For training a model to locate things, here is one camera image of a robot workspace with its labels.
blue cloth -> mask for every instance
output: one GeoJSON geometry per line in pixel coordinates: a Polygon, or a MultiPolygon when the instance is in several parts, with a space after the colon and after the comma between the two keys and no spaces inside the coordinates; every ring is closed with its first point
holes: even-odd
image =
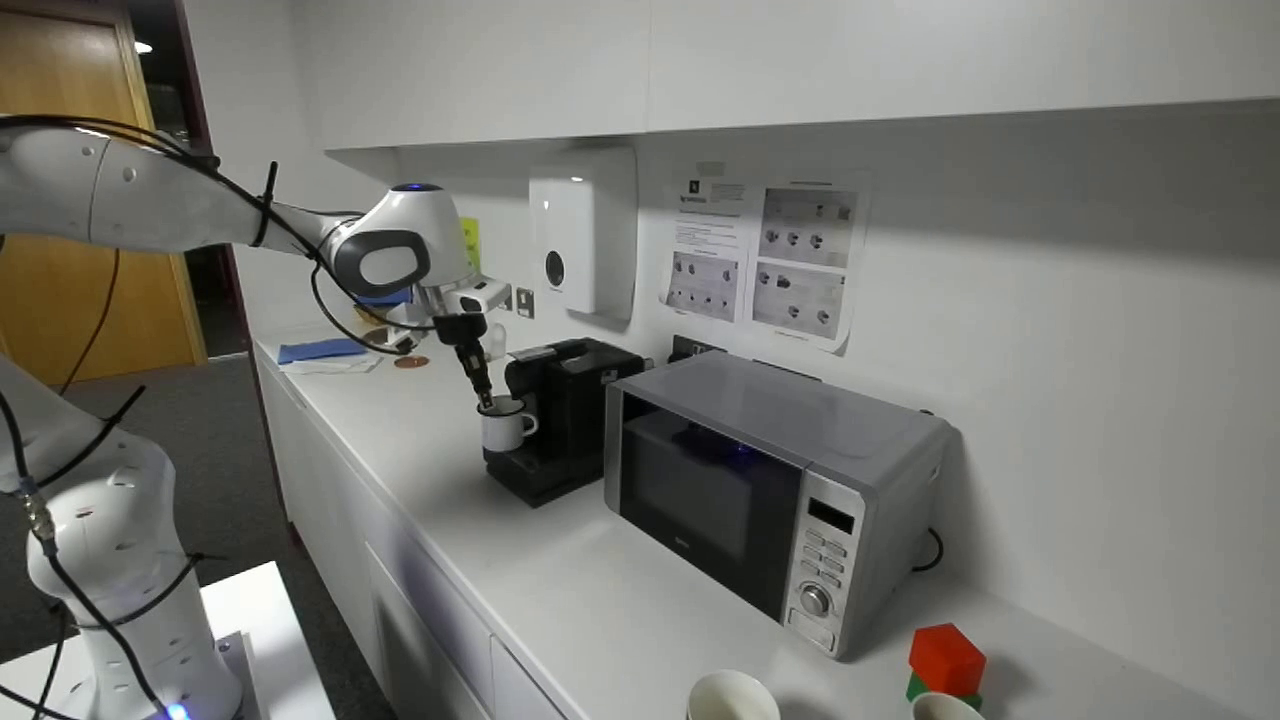
{"type": "Polygon", "coordinates": [[[335,338],[320,340],[316,342],[303,342],[301,345],[282,345],[280,356],[276,363],[288,365],[298,360],[317,360],[320,357],[344,357],[347,355],[364,355],[365,348],[353,340],[335,338]]]}
{"type": "Polygon", "coordinates": [[[357,295],[361,302],[369,305],[370,307],[394,307],[401,302],[408,302],[413,300],[413,293],[410,288],[404,288],[388,295],[387,297],[365,297],[364,295],[357,295]]]}

black coffee machine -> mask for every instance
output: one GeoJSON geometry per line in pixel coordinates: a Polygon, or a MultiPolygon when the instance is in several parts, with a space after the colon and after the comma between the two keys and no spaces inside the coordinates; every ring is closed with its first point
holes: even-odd
{"type": "Polygon", "coordinates": [[[645,370],[645,359],[584,337],[511,354],[511,396],[538,416],[538,432],[511,452],[484,451],[489,475],[532,507],[604,471],[604,386],[645,370]]]}

red cube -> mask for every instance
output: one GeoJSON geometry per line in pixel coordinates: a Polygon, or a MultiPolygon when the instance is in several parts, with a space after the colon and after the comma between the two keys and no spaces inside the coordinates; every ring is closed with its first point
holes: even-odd
{"type": "Polygon", "coordinates": [[[977,693],[987,669],[987,656],[950,623],[915,630],[908,662],[931,691],[957,697],[977,693]]]}

silver microwave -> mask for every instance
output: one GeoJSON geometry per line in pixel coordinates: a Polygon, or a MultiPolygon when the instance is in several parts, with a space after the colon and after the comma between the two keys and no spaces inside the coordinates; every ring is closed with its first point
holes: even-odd
{"type": "Polygon", "coordinates": [[[840,657],[910,571],[951,427],[726,352],[612,383],[609,509],[840,657]]]}

white mug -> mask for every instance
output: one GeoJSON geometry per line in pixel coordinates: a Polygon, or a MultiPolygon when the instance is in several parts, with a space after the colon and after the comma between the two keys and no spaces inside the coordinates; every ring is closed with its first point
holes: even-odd
{"type": "Polygon", "coordinates": [[[703,676],[689,693],[685,720],[781,720],[777,701],[759,680],[737,670],[703,676]]]}
{"type": "Polygon", "coordinates": [[[911,720],[983,720],[969,703],[948,694],[920,693],[911,701],[911,720]]]}
{"type": "Polygon", "coordinates": [[[525,401],[509,395],[493,398],[493,407],[476,407],[480,413],[481,443],[493,452],[511,452],[538,432],[538,418],[525,413],[525,401]]]}

